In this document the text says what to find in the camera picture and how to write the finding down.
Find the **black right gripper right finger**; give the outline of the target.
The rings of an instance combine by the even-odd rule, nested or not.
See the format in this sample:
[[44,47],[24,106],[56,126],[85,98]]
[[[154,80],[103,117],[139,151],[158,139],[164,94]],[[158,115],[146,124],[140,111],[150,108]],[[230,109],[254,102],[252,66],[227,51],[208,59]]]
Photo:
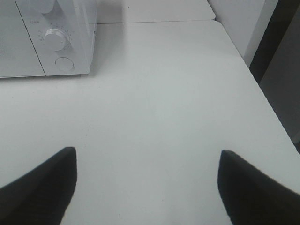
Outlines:
[[300,196],[231,150],[220,155],[217,186],[234,225],[298,225]]

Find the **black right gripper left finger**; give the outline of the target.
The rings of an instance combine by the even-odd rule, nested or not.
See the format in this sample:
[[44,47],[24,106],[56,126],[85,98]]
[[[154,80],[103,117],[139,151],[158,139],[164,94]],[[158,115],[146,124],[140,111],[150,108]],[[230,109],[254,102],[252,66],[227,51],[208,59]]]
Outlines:
[[59,225],[77,183],[74,147],[65,147],[0,189],[2,225]]

